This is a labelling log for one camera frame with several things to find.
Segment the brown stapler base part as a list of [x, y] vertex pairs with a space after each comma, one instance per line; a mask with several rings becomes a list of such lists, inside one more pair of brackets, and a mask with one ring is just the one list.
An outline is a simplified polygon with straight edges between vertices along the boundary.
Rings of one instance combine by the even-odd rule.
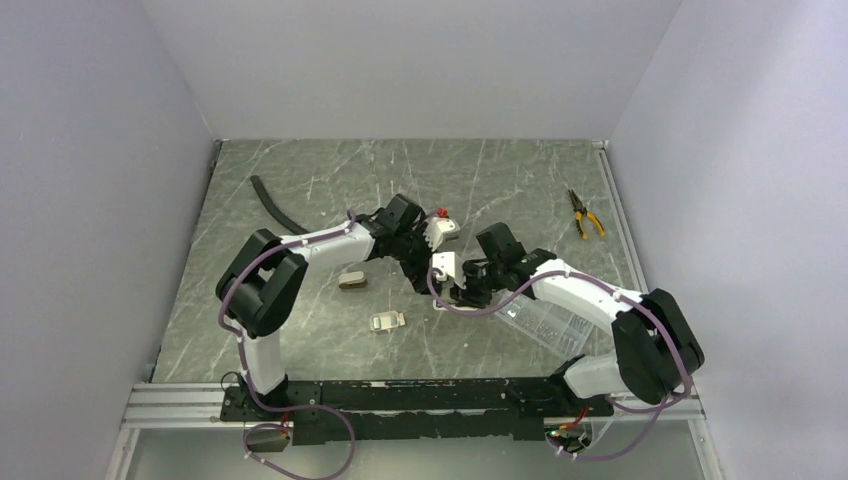
[[362, 271], [353, 271], [341, 274], [337, 278], [338, 288], [341, 290], [364, 288], [367, 283], [367, 277]]

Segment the white staple box tray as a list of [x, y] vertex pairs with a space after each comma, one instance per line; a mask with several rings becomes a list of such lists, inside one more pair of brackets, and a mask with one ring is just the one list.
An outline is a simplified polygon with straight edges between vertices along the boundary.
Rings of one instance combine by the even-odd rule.
[[374, 314], [369, 319], [372, 332], [382, 333], [405, 326], [404, 314], [395, 310]]

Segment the pale green white stapler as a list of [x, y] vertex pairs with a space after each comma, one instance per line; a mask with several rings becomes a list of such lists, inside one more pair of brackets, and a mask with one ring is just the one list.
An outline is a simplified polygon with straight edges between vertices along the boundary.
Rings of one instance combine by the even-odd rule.
[[432, 299], [432, 307], [437, 311], [477, 311], [479, 307], [464, 305], [450, 297], [438, 296]]

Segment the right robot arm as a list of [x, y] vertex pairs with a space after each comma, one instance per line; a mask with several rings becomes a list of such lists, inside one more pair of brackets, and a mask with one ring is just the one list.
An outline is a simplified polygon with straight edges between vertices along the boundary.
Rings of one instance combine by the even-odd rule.
[[553, 374], [550, 401], [559, 413], [575, 414], [597, 396], [630, 394], [658, 407], [690, 394], [705, 356], [668, 291], [614, 286], [550, 251], [528, 251], [503, 223], [481, 231], [477, 241], [483, 258], [435, 268], [435, 279], [452, 281], [454, 306], [467, 313], [493, 310], [493, 295], [508, 291], [566, 309], [613, 341], [610, 352], [577, 356]]

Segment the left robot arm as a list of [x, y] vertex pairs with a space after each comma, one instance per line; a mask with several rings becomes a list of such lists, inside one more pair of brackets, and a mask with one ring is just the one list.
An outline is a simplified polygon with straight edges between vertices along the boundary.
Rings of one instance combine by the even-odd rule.
[[403, 194], [372, 213], [349, 211], [344, 222], [325, 230], [288, 236], [255, 231], [215, 289], [221, 302], [218, 324], [237, 340], [239, 377], [250, 389], [247, 407], [263, 420], [285, 409], [288, 375], [280, 330], [308, 278], [391, 258], [421, 293], [431, 257], [458, 231], [445, 210], [427, 213]]

